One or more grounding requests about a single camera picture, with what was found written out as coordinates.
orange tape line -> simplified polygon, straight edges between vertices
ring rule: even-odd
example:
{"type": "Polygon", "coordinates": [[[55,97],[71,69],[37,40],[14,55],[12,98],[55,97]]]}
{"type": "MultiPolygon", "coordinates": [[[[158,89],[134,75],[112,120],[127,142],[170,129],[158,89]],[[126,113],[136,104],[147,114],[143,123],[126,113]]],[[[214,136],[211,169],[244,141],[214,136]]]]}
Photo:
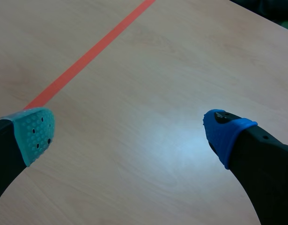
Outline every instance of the orange tape line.
{"type": "Polygon", "coordinates": [[[78,59],[61,76],[53,81],[44,91],[33,99],[24,109],[44,106],[70,80],[81,72],[97,55],[100,54],[117,36],[119,36],[136,18],[138,18],[155,0],[144,0],[132,13],[122,20],[111,32],[104,36],[96,45],[78,59]]]}

wooden table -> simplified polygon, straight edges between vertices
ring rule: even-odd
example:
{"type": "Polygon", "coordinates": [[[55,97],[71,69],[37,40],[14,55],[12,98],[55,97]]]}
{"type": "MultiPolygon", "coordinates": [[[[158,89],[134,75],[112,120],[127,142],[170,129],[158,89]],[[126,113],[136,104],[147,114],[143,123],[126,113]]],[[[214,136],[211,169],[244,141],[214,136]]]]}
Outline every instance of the wooden table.
{"type": "MultiPolygon", "coordinates": [[[[141,2],[0,0],[0,116],[141,2]]],[[[288,30],[227,0],[156,0],[46,107],[55,138],[0,225],[259,225],[202,119],[225,109],[288,144],[288,30]]]]}

